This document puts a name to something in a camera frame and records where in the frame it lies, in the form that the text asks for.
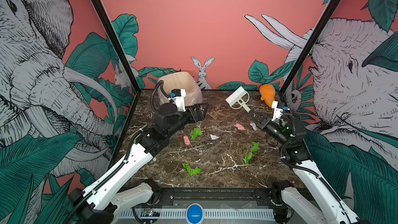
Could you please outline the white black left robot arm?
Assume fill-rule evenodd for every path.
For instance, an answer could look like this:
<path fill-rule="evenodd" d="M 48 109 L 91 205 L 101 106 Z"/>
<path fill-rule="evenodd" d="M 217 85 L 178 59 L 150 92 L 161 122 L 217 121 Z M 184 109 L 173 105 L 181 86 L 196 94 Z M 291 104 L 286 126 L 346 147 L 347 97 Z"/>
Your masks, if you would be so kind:
<path fill-rule="evenodd" d="M 207 109 L 208 103 L 187 106 L 185 111 L 179 111 L 173 103 L 161 105 L 154 112 L 153 121 L 133 134 L 124 157 L 85 189 L 72 191 L 69 199 L 73 209 L 64 223 L 77 216 L 80 224 L 115 224 L 122 212 L 150 201 L 160 190 L 150 179 L 129 190 L 121 188 L 169 145 L 176 132 L 204 120 Z"/>

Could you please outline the cream plastic trash bin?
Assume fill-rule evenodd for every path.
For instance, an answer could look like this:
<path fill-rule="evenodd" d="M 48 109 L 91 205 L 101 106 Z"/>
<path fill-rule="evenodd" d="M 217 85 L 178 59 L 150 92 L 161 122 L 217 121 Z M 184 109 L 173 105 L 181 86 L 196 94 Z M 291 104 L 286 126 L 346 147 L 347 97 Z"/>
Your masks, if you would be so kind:
<path fill-rule="evenodd" d="M 202 103 L 202 91 L 188 72 L 168 74 L 160 77 L 158 81 L 160 80 L 164 81 L 163 89 L 167 94 L 170 94 L 173 89 L 184 89 L 186 91 L 185 106 Z"/>

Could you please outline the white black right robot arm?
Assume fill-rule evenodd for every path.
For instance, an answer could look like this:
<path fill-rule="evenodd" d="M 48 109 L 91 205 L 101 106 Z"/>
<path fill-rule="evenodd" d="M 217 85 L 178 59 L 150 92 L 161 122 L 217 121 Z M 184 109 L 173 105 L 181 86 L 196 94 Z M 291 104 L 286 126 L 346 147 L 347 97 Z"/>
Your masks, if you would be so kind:
<path fill-rule="evenodd" d="M 305 143 L 306 128 L 298 119 L 290 113 L 283 113 L 277 121 L 253 110 L 248 114 L 259 129 L 282 145 L 279 149 L 281 161 L 301 179 L 318 206 L 301 196 L 290 183 L 274 185 L 275 204 L 288 205 L 308 224 L 366 223 L 347 206 L 320 172 Z"/>

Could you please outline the pale green hand brush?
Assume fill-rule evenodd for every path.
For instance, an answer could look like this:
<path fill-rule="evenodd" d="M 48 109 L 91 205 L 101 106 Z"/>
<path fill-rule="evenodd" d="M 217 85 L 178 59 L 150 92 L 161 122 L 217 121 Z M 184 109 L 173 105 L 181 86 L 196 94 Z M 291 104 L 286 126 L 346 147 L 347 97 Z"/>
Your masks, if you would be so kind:
<path fill-rule="evenodd" d="M 226 102 L 232 109 L 238 110 L 243 108 L 248 113 L 251 111 L 247 105 L 249 100 L 250 95 L 242 86 L 237 88 L 230 96 L 226 98 Z"/>

